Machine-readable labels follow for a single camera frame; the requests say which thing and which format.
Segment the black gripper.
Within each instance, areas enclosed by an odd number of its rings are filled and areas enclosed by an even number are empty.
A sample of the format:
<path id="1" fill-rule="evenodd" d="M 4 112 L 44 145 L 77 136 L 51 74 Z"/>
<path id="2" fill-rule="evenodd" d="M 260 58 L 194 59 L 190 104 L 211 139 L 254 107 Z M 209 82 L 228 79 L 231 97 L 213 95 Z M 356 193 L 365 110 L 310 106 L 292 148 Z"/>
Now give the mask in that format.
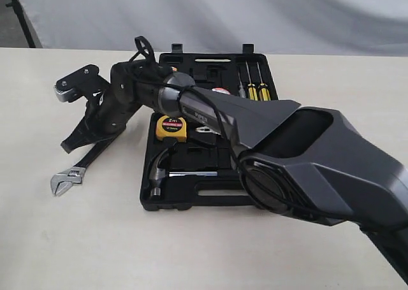
<path id="1" fill-rule="evenodd" d="M 123 99 L 124 90 L 117 85 L 86 87 L 84 95 L 88 106 L 73 132 L 61 142 L 67 154 L 77 148 L 116 138 L 125 130 L 129 119 L 140 109 L 132 97 Z"/>

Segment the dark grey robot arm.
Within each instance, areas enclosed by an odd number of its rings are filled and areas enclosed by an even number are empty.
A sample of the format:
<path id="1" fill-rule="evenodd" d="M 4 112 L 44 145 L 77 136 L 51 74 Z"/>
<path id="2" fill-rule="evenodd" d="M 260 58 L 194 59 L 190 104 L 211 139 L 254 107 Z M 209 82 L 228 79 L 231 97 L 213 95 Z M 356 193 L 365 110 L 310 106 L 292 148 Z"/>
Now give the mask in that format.
<path id="1" fill-rule="evenodd" d="M 252 101 L 197 87 L 156 62 L 120 62 L 110 79 L 88 65 L 58 80 L 63 102 L 87 99 L 66 152 L 115 136 L 141 106 L 198 122 L 226 141 L 243 188 L 262 208 L 332 226 L 357 224 L 407 278 L 407 168 L 337 110 Z"/>

